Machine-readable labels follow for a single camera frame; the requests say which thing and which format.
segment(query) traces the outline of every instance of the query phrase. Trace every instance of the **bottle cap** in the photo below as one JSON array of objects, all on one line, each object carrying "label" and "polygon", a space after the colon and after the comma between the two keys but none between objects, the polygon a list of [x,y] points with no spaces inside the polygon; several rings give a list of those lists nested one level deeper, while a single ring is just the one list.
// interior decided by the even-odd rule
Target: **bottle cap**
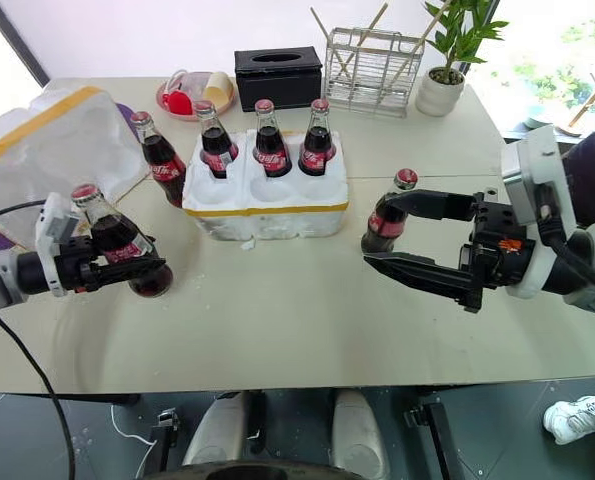
[{"label": "bottle cap", "polygon": [[315,112],[327,112],[328,106],[328,100],[325,98],[317,98],[313,100],[313,103],[310,104],[310,108],[312,108]]},{"label": "bottle cap", "polygon": [[270,113],[273,110],[275,110],[275,105],[267,98],[262,98],[255,102],[255,111],[257,113]]},{"label": "bottle cap", "polygon": [[210,100],[195,102],[194,107],[198,117],[215,113],[215,105]]},{"label": "bottle cap", "polygon": [[395,185],[403,190],[411,190],[417,185],[417,174],[410,168],[402,168],[395,175]]},{"label": "bottle cap", "polygon": [[78,207],[85,206],[92,199],[100,198],[102,196],[99,187],[92,183],[84,183],[83,185],[76,187],[73,190],[73,193],[70,194],[70,198]]},{"label": "bottle cap", "polygon": [[135,125],[136,127],[142,127],[144,125],[149,124],[150,122],[153,121],[152,117],[150,116],[150,113],[148,112],[134,112],[131,116],[130,116],[130,121],[133,123],[133,125]]}]

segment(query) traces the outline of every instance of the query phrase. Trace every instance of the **coca-cola bottle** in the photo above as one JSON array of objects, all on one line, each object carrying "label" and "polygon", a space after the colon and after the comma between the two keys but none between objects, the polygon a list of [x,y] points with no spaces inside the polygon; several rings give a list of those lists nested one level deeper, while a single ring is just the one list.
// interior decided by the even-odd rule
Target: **coca-cola bottle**
[{"label": "coca-cola bottle", "polygon": [[361,237],[364,253],[392,252],[395,240],[404,232],[407,214],[386,204],[386,200],[398,193],[415,188],[417,174],[410,168],[397,172],[393,186],[382,196],[368,218],[368,229]]},{"label": "coca-cola bottle", "polygon": [[[87,183],[73,190],[71,198],[86,215],[95,246],[108,263],[117,263],[144,255],[159,258],[153,241],[128,217],[115,210],[96,185]],[[162,265],[143,277],[130,280],[130,288],[142,297],[165,293],[173,281],[173,272]]]},{"label": "coca-cola bottle", "polygon": [[195,112],[201,122],[200,158],[210,168],[215,178],[226,178],[226,166],[239,154],[237,145],[230,141],[226,129],[219,121],[213,102],[195,103]]},{"label": "coca-cola bottle", "polygon": [[257,100],[257,139],[253,156],[264,167],[267,177],[282,177],[290,172],[293,164],[279,131],[275,105],[268,99]]},{"label": "coca-cola bottle", "polygon": [[299,168],[307,175],[320,176],[326,173],[326,162],[335,156],[328,127],[328,100],[313,100],[310,110],[308,131],[299,153]]},{"label": "coca-cola bottle", "polygon": [[168,201],[175,207],[181,208],[186,165],[170,142],[159,133],[148,112],[135,112],[130,120],[137,130],[137,136],[153,178],[166,192]]}]

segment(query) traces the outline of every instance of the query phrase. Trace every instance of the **floor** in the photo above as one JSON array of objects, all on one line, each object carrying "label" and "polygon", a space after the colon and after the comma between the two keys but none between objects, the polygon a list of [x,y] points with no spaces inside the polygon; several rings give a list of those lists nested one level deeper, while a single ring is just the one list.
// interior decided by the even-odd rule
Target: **floor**
[{"label": "floor", "polygon": [[[392,480],[440,479],[430,433],[410,428],[404,412],[414,388],[362,389],[388,448]],[[541,427],[544,410],[558,400],[595,394],[595,378],[481,385],[441,390],[423,397],[442,402],[467,480],[595,479],[595,434],[557,446]],[[271,390],[266,450],[249,458],[299,459],[327,464],[331,391]],[[132,407],[116,407],[117,423],[146,438],[162,410],[176,407],[183,429],[169,469],[181,459],[214,393],[145,394]],[[131,479],[146,447],[119,436],[108,404],[64,401],[77,457],[77,479]],[[66,453],[52,404],[44,398],[7,395],[0,402],[0,479],[65,478]]]}]

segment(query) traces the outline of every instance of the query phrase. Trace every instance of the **sneaker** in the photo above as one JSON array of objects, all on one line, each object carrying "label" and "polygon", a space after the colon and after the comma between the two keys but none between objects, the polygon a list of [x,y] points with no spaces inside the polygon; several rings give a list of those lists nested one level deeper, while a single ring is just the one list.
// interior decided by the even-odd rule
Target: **sneaker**
[{"label": "sneaker", "polygon": [[576,402],[557,402],[544,413],[544,428],[553,434],[557,445],[574,442],[595,432],[595,397]]}]

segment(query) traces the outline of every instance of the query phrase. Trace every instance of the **black tissue box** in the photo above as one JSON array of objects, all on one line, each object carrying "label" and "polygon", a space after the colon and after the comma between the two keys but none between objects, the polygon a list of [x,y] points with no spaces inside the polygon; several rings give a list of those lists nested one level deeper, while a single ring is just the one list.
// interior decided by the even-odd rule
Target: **black tissue box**
[{"label": "black tissue box", "polygon": [[269,98],[275,108],[308,107],[321,97],[321,62],[313,47],[235,52],[241,108]]}]

